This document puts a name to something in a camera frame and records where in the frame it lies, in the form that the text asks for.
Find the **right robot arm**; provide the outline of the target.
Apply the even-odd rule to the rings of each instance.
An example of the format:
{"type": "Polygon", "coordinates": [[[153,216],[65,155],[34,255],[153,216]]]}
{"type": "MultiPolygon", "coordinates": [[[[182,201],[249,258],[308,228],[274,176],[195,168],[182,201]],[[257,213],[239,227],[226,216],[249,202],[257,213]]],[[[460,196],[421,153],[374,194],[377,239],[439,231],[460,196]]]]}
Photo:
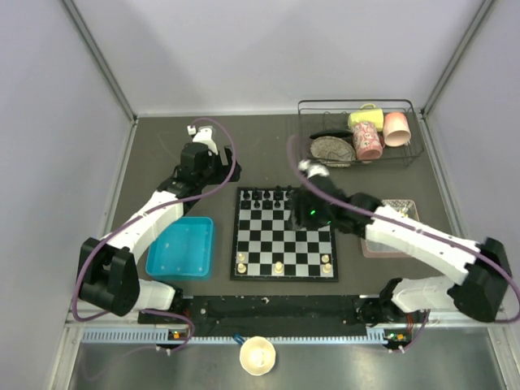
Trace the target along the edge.
{"type": "Polygon", "coordinates": [[[391,279],[360,310],[371,322],[396,322],[420,310],[457,310],[481,323],[502,323],[499,309],[514,282],[504,246],[435,230],[365,193],[346,195],[329,175],[299,174],[292,192],[295,228],[330,228],[396,249],[436,269],[437,277],[391,279]]]}

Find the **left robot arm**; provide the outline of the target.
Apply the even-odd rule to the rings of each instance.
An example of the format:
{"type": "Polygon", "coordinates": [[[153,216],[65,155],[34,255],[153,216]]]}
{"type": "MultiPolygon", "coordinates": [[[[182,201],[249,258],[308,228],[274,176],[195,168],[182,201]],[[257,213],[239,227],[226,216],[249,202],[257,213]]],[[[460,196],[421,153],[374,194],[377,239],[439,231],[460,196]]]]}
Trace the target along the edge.
{"type": "Polygon", "coordinates": [[[82,243],[71,301],[76,321],[84,321],[78,313],[79,301],[96,306],[100,315],[123,317],[134,311],[156,310],[170,323],[182,317],[184,303],[176,297],[176,289],[140,279],[137,263],[166,228],[206,197],[205,187],[216,193],[226,183],[238,181],[241,167],[235,146],[223,151],[228,164],[223,164],[213,141],[189,142],[173,175],[158,186],[140,210],[113,232],[82,243]]]}

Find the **white king piece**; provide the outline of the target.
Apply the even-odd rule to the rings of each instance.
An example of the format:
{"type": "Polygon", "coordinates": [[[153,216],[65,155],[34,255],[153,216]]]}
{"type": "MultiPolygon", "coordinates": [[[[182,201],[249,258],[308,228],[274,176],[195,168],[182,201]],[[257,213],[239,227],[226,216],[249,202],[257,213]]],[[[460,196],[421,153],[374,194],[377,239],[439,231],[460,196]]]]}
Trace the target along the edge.
{"type": "Polygon", "coordinates": [[[284,264],[282,262],[277,262],[274,265],[275,273],[281,274],[284,271],[284,264]]]}

